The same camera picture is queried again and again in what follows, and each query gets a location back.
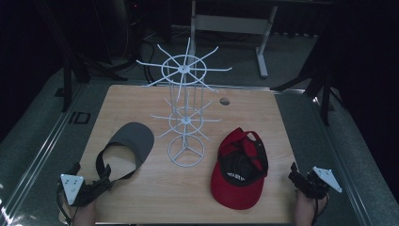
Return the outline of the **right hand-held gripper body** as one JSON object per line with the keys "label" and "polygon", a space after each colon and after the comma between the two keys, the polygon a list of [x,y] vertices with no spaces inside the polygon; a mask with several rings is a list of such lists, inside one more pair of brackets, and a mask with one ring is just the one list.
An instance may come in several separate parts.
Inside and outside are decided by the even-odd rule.
{"label": "right hand-held gripper body", "polygon": [[311,199],[322,200],[331,188],[338,193],[343,192],[331,169],[313,167],[301,182],[301,190]]}

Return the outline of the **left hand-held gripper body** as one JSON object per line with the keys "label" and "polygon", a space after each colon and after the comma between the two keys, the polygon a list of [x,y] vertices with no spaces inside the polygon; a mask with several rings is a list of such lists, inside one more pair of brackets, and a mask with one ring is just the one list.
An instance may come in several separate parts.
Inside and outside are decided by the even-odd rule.
{"label": "left hand-held gripper body", "polygon": [[83,176],[61,174],[60,179],[70,206],[87,206],[104,193],[104,187],[100,182],[87,185]]}

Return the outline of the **grey sun visor cap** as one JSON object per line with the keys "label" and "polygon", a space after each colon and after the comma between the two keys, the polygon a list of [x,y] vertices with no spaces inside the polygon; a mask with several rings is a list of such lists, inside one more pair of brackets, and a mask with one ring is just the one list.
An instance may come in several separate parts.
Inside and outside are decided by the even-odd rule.
{"label": "grey sun visor cap", "polygon": [[99,152],[96,158],[96,167],[104,165],[104,153],[111,146],[127,147],[135,155],[136,168],[120,177],[121,180],[129,179],[137,169],[146,161],[154,144],[154,135],[152,130],[143,123],[129,122],[124,124],[108,143]]}

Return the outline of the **red baseball cap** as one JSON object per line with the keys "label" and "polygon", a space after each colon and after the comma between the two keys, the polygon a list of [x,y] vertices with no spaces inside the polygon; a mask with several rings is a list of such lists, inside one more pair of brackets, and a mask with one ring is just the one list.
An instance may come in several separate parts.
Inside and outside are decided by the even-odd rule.
{"label": "red baseball cap", "polygon": [[256,132],[238,127],[218,147],[211,193],[217,202],[230,209],[249,209],[261,198],[267,174],[263,141]]}

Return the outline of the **white wire display rack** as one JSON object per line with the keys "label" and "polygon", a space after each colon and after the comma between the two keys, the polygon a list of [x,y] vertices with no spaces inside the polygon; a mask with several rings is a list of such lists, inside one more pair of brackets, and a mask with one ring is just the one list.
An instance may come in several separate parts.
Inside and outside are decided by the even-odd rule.
{"label": "white wire display rack", "polygon": [[223,68],[207,66],[207,58],[215,52],[216,50],[212,50],[204,56],[197,56],[192,49],[192,42],[189,41],[184,53],[167,54],[164,62],[152,65],[160,70],[162,77],[150,85],[168,86],[165,102],[170,108],[168,113],[153,114],[152,117],[167,123],[167,129],[159,137],[174,136],[168,144],[168,157],[179,167],[194,167],[205,156],[205,143],[210,139],[202,128],[213,122],[204,115],[204,111],[212,104],[205,99],[205,92],[217,92],[205,82],[205,78],[208,73],[225,71]]}

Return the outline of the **person's right hand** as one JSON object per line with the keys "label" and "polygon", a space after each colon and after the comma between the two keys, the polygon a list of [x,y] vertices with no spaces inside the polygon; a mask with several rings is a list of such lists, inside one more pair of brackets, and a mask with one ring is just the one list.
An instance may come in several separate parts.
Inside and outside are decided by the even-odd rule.
{"label": "person's right hand", "polygon": [[308,198],[302,191],[296,192],[295,217],[314,218],[320,216],[328,203],[328,196],[322,200]]}

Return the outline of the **person's left hand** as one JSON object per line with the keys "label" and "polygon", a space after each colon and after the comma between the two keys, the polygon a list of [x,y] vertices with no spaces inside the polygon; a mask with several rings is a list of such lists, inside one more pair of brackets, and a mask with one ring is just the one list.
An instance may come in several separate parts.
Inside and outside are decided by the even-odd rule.
{"label": "person's left hand", "polygon": [[85,207],[72,210],[72,226],[95,226],[96,203],[92,202]]}

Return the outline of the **black tripod stand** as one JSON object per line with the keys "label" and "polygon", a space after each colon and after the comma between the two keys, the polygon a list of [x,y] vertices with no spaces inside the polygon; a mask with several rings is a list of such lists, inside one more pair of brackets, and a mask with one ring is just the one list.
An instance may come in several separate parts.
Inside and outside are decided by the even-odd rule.
{"label": "black tripod stand", "polygon": [[320,116],[326,126],[329,126],[328,110],[330,95],[336,96],[332,90],[333,83],[343,63],[340,59],[341,48],[338,40],[340,31],[338,23],[333,19],[329,19],[317,42],[311,49],[299,75],[282,85],[271,88],[271,90],[275,91],[285,91],[294,85],[310,79],[311,82],[305,88],[304,93],[307,97],[314,99],[319,92],[322,92]]}

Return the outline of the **black stand with legs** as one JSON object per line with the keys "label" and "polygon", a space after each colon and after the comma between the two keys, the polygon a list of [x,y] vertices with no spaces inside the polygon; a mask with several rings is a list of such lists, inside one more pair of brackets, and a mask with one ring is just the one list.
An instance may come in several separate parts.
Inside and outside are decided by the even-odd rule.
{"label": "black stand with legs", "polygon": [[72,45],[71,40],[67,38],[65,29],[60,25],[59,20],[56,18],[54,12],[49,6],[48,0],[33,0],[33,2],[39,10],[40,15],[44,19],[44,22],[62,54],[64,69],[63,88],[61,89],[63,97],[63,112],[66,112],[72,104],[72,74],[76,76],[79,82],[88,83],[90,80],[86,64],[88,64],[90,68],[100,71],[102,74],[113,80],[126,81],[126,78],[112,73],[105,66],[102,66],[97,61],[81,53]]}

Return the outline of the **dark equipment cabinet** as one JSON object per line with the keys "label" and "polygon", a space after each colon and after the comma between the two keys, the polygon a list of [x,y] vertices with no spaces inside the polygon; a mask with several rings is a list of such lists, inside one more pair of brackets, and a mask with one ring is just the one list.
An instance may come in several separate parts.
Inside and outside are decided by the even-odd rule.
{"label": "dark equipment cabinet", "polygon": [[146,9],[144,0],[124,0],[128,23],[128,58],[136,60],[140,55],[145,31]]}

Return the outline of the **aluminium floor rail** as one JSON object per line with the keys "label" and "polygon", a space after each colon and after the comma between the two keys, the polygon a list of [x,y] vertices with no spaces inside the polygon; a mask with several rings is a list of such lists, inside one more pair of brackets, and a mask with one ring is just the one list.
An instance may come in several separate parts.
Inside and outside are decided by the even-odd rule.
{"label": "aluminium floor rail", "polygon": [[56,87],[43,89],[0,143],[0,226],[64,226],[58,219],[56,187],[68,166],[59,145],[86,89],[77,87],[66,111]]}
{"label": "aluminium floor rail", "polygon": [[321,119],[318,101],[302,89],[277,91],[275,97],[299,170],[332,170],[342,188],[329,191],[327,211],[317,219],[316,226],[372,226],[336,139]]}

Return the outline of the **white metal desk frame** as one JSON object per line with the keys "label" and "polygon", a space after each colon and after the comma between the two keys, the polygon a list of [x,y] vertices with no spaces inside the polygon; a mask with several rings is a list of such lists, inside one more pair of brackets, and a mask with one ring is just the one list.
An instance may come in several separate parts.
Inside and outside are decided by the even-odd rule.
{"label": "white metal desk frame", "polygon": [[197,13],[197,0],[191,0],[189,53],[191,55],[196,53],[195,37],[197,30],[261,35],[263,40],[262,43],[255,48],[255,54],[258,61],[260,77],[266,78],[268,76],[268,71],[263,53],[271,34],[277,10],[278,7],[273,6],[270,9],[267,19],[202,15]]}

